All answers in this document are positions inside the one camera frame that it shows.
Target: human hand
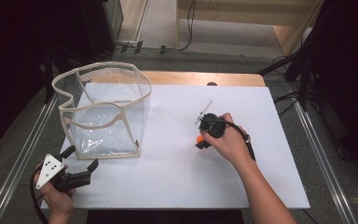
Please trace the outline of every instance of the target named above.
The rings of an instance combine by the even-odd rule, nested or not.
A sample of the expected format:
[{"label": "human hand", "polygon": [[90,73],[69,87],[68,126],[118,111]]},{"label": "human hand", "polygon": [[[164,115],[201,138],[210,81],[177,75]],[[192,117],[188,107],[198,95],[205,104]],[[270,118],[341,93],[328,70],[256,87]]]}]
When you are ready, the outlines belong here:
[{"label": "human hand", "polygon": [[[37,183],[39,176],[40,171],[34,176],[34,183]],[[74,211],[70,195],[75,193],[75,191],[75,189],[71,189],[66,193],[60,192],[54,188],[51,182],[48,182],[40,189],[40,192],[43,194],[43,199],[50,209],[49,223],[69,223]]]},{"label": "human hand", "polygon": [[[234,122],[231,115],[226,113],[220,118]],[[230,161],[234,165],[243,160],[251,160],[249,149],[245,144],[241,134],[233,127],[227,125],[225,134],[220,138],[214,138],[205,131],[200,131],[203,139],[211,144],[226,160]]]}]

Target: forearm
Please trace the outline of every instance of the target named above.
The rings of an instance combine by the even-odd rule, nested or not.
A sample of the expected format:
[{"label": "forearm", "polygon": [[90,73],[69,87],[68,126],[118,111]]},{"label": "forearm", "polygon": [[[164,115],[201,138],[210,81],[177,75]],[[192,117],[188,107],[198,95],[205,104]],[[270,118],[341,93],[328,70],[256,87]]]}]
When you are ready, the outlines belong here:
[{"label": "forearm", "polygon": [[233,163],[245,187],[255,223],[296,223],[253,160]]},{"label": "forearm", "polygon": [[51,212],[48,224],[68,224],[71,221],[72,213]]}]

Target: white table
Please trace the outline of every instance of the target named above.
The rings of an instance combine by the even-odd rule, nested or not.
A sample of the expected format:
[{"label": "white table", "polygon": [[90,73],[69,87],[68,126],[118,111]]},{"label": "white table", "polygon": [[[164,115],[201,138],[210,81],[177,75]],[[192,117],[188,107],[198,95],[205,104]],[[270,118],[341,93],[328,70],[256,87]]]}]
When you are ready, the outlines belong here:
[{"label": "white table", "polygon": [[[286,206],[310,207],[268,88],[153,85],[150,97],[141,157],[100,160],[91,184],[73,195],[75,208],[249,207],[232,165],[212,147],[195,147],[199,130],[194,121],[210,99],[209,112],[230,112],[252,136],[257,164]],[[66,140],[62,150],[67,147]],[[70,173],[85,171],[91,162],[75,154],[64,161]]]}]

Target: wooden table edge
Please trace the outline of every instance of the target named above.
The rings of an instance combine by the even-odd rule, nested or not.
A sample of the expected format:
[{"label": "wooden table edge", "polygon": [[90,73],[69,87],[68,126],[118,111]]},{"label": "wooden table edge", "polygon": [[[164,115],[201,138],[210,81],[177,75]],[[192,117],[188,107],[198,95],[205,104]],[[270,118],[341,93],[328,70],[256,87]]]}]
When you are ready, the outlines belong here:
[{"label": "wooden table edge", "polygon": [[142,71],[152,84],[160,85],[207,85],[266,87],[264,78],[258,74],[202,73],[172,71]]}]

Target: transparent plastic container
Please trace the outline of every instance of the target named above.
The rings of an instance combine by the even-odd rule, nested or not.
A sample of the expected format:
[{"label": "transparent plastic container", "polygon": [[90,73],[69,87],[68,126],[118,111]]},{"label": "transparent plastic container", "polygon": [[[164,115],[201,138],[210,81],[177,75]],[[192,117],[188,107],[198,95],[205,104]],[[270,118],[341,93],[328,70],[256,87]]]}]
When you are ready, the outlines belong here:
[{"label": "transparent plastic container", "polygon": [[152,91],[128,63],[94,63],[55,77],[63,130],[79,159],[139,157]]}]

